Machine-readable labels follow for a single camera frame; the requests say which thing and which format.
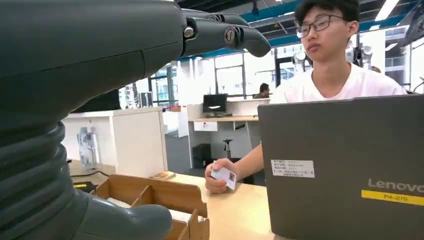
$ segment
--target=person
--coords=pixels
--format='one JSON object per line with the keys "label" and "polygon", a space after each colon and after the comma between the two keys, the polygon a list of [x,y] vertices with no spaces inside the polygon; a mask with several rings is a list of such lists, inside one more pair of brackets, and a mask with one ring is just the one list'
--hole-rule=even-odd
{"label": "person", "polygon": [[[346,61],[346,47],[359,28],[359,0],[303,0],[295,10],[306,54],[313,69],[299,73],[279,86],[271,104],[345,100],[406,94],[406,90],[384,74]],[[204,172],[206,188],[212,193],[226,191],[226,183],[211,177],[211,171],[226,167],[236,179],[264,168],[262,145],[236,163],[218,159]]]}
{"label": "person", "polygon": [[253,99],[267,99],[270,97],[270,86],[266,83],[262,83],[259,87],[259,93],[253,97]]}
{"label": "person", "polygon": [[382,71],[380,70],[380,68],[378,68],[378,67],[376,67],[376,66],[372,66],[371,67],[371,70],[373,70],[374,72],[376,72],[376,73],[382,73]]}

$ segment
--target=black hair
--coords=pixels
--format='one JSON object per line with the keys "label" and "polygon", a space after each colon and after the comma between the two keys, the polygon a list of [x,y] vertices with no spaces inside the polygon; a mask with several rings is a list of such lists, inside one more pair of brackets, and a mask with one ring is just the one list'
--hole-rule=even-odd
{"label": "black hair", "polygon": [[324,10],[340,10],[343,19],[348,22],[359,22],[359,0],[303,0],[296,8],[294,16],[299,25],[302,25],[308,12],[318,7]]}
{"label": "black hair", "polygon": [[268,84],[266,84],[266,83],[262,83],[262,84],[260,85],[259,92],[260,92],[260,93],[263,93],[263,92],[267,91],[269,88],[270,88],[270,86],[269,86]]}

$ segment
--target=laptop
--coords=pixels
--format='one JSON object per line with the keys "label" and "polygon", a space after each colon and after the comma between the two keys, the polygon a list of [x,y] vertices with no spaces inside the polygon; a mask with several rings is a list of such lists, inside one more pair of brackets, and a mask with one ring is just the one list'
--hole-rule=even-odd
{"label": "laptop", "polygon": [[424,95],[258,108],[272,232],[424,239]]}

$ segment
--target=white t-shirt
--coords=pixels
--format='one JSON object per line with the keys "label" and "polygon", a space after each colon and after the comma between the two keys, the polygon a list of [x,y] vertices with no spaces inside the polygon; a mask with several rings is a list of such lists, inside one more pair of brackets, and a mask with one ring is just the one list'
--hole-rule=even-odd
{"label": "white t-shirt", "polygon": [[326,100],[347,100],[359,97],[378,97],[407,94],[405,88],[401,87],[390,77],[361,68],[351,64],[350,75],[336,96],[325,98],[312,81],[312,69],[299,73],[288,81],[282,82],[271,95],[270,103],[300,103]]}

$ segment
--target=wooden box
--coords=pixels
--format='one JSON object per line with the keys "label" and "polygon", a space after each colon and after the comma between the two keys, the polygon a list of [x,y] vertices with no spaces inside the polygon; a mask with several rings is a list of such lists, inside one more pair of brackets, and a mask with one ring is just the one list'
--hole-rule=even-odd
{"label": "wooden box", "polygon": [[172,230],[165,240],[209,239],[208,209],[196,185],[114,174],[91,194],[119,200],[131,208],[157,204],[191,214],[187,223],[173,219]]}

